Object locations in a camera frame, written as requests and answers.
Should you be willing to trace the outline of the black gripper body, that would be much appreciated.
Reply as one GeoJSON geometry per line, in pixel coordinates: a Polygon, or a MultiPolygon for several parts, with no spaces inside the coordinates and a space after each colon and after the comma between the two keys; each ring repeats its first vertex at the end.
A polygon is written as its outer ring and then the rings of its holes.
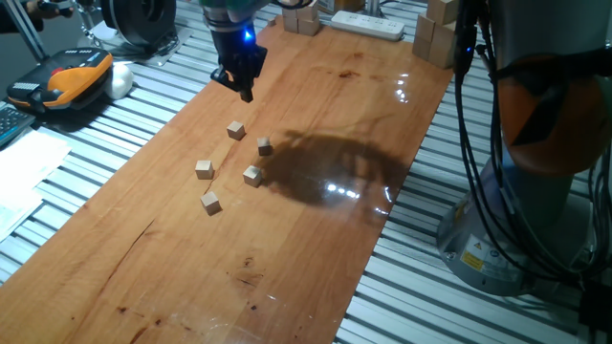
{"type": "Polygon", "coordinates": [[[261,68],[268,50],[257,45],[253,23],[233,27],[230,31],[212,32],[219,63],[226,68],[239,61],[249,62],[253,68],[261,68]]]}

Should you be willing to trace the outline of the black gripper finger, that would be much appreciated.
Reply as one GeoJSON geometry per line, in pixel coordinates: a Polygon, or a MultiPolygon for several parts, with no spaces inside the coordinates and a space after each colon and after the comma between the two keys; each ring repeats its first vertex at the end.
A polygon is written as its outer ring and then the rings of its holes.
{"type": "Polygon", "coordinates": [[[254,81],[259,78],[262,65],[243,66],[240,72],[240,85],[244,92],[250,91],[254,86],[254,81]]]}
{"type": "Polygon", "coordinates": [[[234,74],[222,65],[218,66],[211,74],[210,79],[236,92],[245,102],[253,101],[252,87],[253,79],[234,74]]]}

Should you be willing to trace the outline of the person left hand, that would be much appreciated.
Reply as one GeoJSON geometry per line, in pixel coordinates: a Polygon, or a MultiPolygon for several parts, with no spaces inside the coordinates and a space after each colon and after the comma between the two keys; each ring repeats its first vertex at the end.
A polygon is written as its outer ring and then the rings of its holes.
{"type": "Polygon", "coordinates": [[[74,8],[70,1],[31,0],[26,3],[26,11],[32,20],[38,20],[71,17],[74,8]]]}

